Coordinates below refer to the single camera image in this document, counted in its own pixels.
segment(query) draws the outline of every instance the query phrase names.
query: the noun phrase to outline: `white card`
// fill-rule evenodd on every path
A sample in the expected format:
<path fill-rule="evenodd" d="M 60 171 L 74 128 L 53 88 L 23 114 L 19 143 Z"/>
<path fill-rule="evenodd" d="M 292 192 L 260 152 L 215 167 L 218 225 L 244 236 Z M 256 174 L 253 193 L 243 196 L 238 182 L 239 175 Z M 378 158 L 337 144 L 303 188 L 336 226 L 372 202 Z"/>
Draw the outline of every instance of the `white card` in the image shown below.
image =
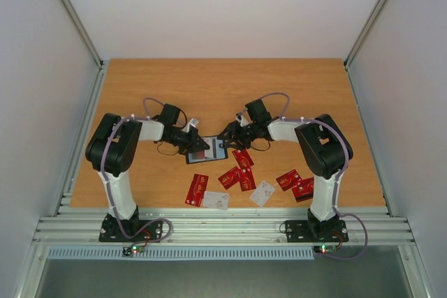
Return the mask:
<path fill-rule="evenodd" d="M 202 140 L 205 141 L 206 144 L 210 146 L 209 149 L 205 150 L 203 153 L 205 157 L 208 158 L 216 158 L 216 151 L 213 146 L 213 140 L 210 137 L 202 137 Z"/>
<path fill-rule="evenodd" d="M 202 205 L 210 209 L 228 209 L 230 195 L 224 192 L 205 191 Z"/>
<path fill-rule="evenodd" d="M 251 194 L 250 199 L 253 200 L 260 207 L 264 206 L 268 198 L 274 192 L 274 187 L 271 186 L 266 181 L 262 181 L 261 184 L 256 188 L 256 190 Z"/>

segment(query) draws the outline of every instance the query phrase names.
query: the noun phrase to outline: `red card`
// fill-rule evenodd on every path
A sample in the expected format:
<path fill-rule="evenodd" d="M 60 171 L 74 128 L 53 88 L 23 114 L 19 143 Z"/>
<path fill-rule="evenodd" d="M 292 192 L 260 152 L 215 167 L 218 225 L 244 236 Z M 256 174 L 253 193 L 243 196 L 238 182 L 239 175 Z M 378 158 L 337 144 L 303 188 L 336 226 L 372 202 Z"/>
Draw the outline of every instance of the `red card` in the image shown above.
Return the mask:
<path fill-rule="evenodd" d="M 277 182 L 279 186 L 281 186 L 283 191 L 286 191 L 296 185 L 298 185 L 302 181 L 300 175 L 296 172 L 295 169 L 283 174 L 282 176 L 277 178 Z"/>
<path fill-rule="evenodd" d="M 247 169 L 239 170 L 240 176 L 240 189 L 242 191 L 250 191 L 256 189 L 256 184 L 254 183 L 253 171 L 248 167 Z"/>
<path fill-rule="evenodd" d="M 194 174 L 193 181 L 189 187 L 188 195 L 185 200 L 185 204 L 200 207 L 202 204 L 205 190 L 207 189 L 208 176 L 203 174 Z"/>
<path fill-rule="evenodd" d="M 303 202 L 312 199 L 314 196 L 314 178 L 301 181 L 299 185 L 292 187 L 296 202 Z"/>
<path fill-rule="evenodd" d="M 231 186 L 235 185 L 240 180 L 239 171 L 240 169 L 238 167 L 234 167 L 218 178 L 218 180 L 221 182 L 222 186 L 226 190 L 228 190 Z"/>
<path fill-rule="evenodd" d="M 247 150 L 233 150 L 232 153 L 241 169 L 247 169 L 248 167 L 254 165 L 253 160 L 251 159 Z"/>

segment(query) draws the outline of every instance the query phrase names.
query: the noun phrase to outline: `white wall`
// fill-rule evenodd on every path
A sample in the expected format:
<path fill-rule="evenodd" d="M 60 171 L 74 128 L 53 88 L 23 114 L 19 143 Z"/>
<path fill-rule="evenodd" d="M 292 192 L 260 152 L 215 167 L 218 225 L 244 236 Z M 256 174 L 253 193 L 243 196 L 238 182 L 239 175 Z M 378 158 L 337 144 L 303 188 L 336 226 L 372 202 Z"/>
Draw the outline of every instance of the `white wall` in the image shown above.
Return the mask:
<path fill-rule="evenodd" d="M 103 59 L 341 57 L 376 0 L 71 0 Z"/>
<path fill-rule="evenodd" d="M 384 183 L 447 292 L 447 2 L 390 0 L 352 65 Z"/>
<path fill-rule="evenodd" d="M 96 70 L 59 0 L 0 0 L 0 64 L 0 296 L 12 297 Z"/>

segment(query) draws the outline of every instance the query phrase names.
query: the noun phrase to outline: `mounting plate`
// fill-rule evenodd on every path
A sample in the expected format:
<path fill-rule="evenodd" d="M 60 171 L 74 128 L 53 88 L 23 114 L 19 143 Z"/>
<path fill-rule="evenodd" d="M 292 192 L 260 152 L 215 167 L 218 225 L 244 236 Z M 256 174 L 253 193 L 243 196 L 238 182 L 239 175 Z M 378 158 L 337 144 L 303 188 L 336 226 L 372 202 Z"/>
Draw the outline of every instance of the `mounting plate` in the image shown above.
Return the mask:
<path fill-rule="evenodd" d="M 139 220 L 138 221 L 138 231 L 142 226 L 146 225 L 149 220 Z M 159 239 L 163 234 L 163 222 L 155 221 L 154 223 L 148 225 L 145 228 L 148 233 L 151 234 L 149 241 Z M 108 214 L 101 225 L 101 231 L 99 233 L 100 242 L 137 242 L 146 240 L 146 233 L 141 232 L 132 239 L 127 239 L 121 230 L 116 226 L 116 219 Z"/>
<path fill-rule="evenodd" d="M 320 239 L 314 239 L 312 237 L 310 229 L 307 226 L 307 220 L 287 220 L 284 221 L 284 225 L 286 227 L 287 242 L 339 242 L 339 238 L 332 231 L 337 232 L 342 237 L 343 242 L 349 241 L 348 230 L 343 220 L 338 220 L 335 227 L 326 234 L 322 234 Z"/>

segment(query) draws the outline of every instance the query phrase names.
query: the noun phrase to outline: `wooden tabletop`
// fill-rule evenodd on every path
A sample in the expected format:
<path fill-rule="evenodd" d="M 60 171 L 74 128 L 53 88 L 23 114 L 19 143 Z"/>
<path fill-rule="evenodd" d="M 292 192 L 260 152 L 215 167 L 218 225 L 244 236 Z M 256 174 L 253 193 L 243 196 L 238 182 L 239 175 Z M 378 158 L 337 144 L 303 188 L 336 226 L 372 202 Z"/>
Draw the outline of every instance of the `wooden tabletop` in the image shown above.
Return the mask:
<path fill-rule="evenodd" d="M 157 98 L 182 108 L 188 118 L 197 118 L 199 134 L 217 135 L 244 105 L 271 91 L 290 95 L 286 117 L 317 117 L 328 113 L 353 147 L 354 157 L 342 180 L 339 205 L 383 206 L 381 187 L 341 59 L 113 59 L 110 62 L 90 132 L 106 112 L 121 116 L 145 115 L 142 100 Z M 283 96 L 264 100 L 272 116 L 285 103 Z M 148 103 L 152 114 L 161 106 Z M 266 146 L 256 141 L 259 148 Z M 173 153 L 163 144 L 160 150 Z M 312 176 L 300 146 L 272 142 L 266 152 L 249 150 L 256 183 L 276 184 L 280 175 L 296 169 L 303 178 Z M 230 207 L 257 207 L 238 184 L 228 191 L 217 177 L 236 166 L 229 159 L 187 165 L 181 155 L 164 156 L 153 142 L 140 142 L 130 169 L 133 197 L 140 207 L 190 207 L 184 203 L 195 173 L 210 177 L 208 191 L 230 193 Z M 278 186 L 266 207 L 308 207 L 311 200 L 297 203 L 292 191 Z M 71 202 L 72 207 L 106 207 L 103 184 L 91 164 L 82 161 Z"/>

